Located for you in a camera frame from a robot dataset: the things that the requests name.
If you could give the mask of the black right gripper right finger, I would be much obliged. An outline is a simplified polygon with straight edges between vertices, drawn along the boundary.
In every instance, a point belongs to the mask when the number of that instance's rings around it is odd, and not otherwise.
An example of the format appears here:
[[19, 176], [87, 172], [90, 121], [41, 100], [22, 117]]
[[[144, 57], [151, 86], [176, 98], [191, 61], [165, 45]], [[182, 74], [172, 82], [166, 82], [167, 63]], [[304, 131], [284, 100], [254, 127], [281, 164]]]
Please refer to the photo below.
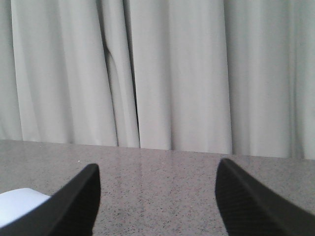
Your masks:
[[230, 236], [313, 236], [315, 217], [224, 158], [216, 175], [215, 197]]

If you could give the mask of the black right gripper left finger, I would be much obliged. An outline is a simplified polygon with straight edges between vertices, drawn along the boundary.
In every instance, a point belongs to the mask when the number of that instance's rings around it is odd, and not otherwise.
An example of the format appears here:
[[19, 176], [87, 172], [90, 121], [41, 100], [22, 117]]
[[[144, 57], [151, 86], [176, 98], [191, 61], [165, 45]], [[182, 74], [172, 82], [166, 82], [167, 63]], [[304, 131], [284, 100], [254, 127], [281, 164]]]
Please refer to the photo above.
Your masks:
[[0, 234], [91, 236], [99, 205], [99, 166], [89, 164], [47, 201], [2, 227]]

